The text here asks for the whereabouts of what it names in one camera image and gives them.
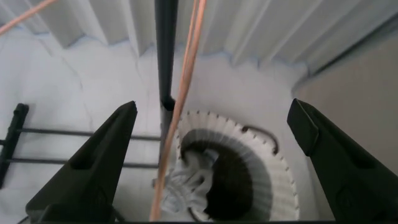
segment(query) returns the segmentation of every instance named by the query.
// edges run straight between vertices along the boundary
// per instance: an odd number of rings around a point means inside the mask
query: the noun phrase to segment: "black rack frame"
[[[131,136],[131,140],[160,141],[159,160],[162,155],[164,141],[169,130],[174,110],[174,99],[171,97],[175,29],[177,25],[178,0],[155,0],[157,61],[159,71],[159,99],[161,108],[161,134],[158,136]],[[3,187],[6,174],[11,163],[30,164],[65,164],[67,159],[39,159],[14,157],[21,133],[61,134],[69,136],[92,136],[88,131],[66,131],[58,129],[24,128],[29,106],[19,103],[14,110],[10,127],[5,140],[0,140],[3,149],[0,154],[0,189]],[[158,164],[141,164],[125,162],[123,167],[135,169],[157,169]]]

